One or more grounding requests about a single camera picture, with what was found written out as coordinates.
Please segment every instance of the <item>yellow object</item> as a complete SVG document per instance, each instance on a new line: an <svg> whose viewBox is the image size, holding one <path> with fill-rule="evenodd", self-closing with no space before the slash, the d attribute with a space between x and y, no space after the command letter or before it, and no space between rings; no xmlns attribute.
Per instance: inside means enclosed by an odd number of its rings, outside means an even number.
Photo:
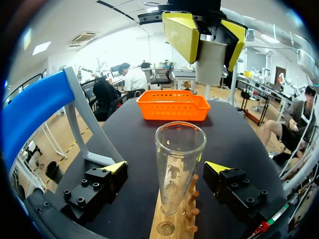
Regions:
<svg viewBox="0 0 319 239"><path fill-rule="evenodd" d="M228 28L238 38L238 42L235 46L235 50L234 50L233 55L229 61L228 71L232 72L234 70L235 64L238 60L238 57L239 57L239 55L240 55L240 53L243 50L244 45L245 45L246 29L242 26L239 26L235 23L225 21L225 20L222 20L221 24L224 25L226 28Z"/></svg>
<svg viewBox="0 0 319 239"><path fill-rule="evenodd" d="M246 76L246 77L251 77L251 72L244 70L244 76Z"/></svg>
<svg viewBox="0 0 319 239"><path fill-rule="evenodd" d="M205 164L208 164L208 166L210 166L212 169L214 169L218 174L221 171L224 171L225 169L228 169L228 170L231 169L231 168L227 168L225 166L222 166L222 165L219 165L219 164L216 164L216 163L212 163L212 162L208 162L208 161L205 161Z"/></svg>
<svg viewBox="0 0 319 239"><path fill-rule="evenodd" d="M110 171L112 174L114 174L124 163L127 164L127 161L122 161L99 169L106 169Z"/></svg>
<svg viewBox="0 0 319 239"><path fill-rule="evenodd" d="M165 41L171 44L190 64L196 60L199 32L191 13L162 14Z"/></svg>

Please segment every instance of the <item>man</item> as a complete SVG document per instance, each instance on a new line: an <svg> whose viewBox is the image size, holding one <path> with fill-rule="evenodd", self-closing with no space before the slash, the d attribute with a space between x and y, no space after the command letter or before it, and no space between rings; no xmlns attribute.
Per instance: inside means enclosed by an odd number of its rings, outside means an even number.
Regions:
<svg viewBox="0 0 319 239"><path fill-rule="evenodd" d="M130 68L129 63L119 65L119 74L125 77L123 93L129 91L147 89L147 79L144 71L139 68Z"/></svg>
<svg viewBox="0 0 319 239"><path fill-rule="evenodd" d="M265 147L268 144L271 132L273 132L279 141L281 140L285 142L285 146L291 152L297 148L298 143L309 122L314 105L315 94L316 92L310 86L307 86L305 90L307 99L306 102L295 102L284 112L285 124L281 124L280 122L276 122L274 120L268 120L265 123L260 134L260 139ZM316 117L315 114L313 114L313 118L305 134L304 141L309 142L315 122ZM302 143L297 151L298 159L302 158L304 147L305 144Z"/></svg>

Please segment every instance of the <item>drinking glass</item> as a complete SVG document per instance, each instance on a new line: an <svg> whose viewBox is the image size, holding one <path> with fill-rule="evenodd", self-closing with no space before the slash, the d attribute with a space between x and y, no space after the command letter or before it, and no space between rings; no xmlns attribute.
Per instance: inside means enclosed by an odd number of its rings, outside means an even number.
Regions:
<svg viewBox="0 0 319 239"><path fill-rule="evenodd" d="M161 210L177 212L206 145L205 133L196 125L174 121L155 133Z"/></svg>

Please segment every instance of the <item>air conditioner vent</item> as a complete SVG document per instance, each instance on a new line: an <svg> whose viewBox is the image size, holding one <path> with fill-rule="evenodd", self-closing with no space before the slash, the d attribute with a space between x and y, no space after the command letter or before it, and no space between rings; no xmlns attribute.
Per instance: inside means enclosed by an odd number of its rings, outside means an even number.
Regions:
<svg viewBox="0 0 319 239"><path fill-rule="evenodd" d="M72 43L80 43L84 41L88 41L92 38L94 38L98 33L97 32L81 32L79 35L77 35L71 42Z"/></svg>

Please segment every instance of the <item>plastic basket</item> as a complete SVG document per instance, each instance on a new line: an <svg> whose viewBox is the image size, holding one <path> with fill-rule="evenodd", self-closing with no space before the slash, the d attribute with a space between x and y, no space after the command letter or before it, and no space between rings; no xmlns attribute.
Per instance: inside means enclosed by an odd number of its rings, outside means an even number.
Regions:
<svg viewBox="0 0 319 239"><path fill-rule="evenodd" d="M203 121L210 105L190 91L146 91L137 103L146 120Z"/></svg>

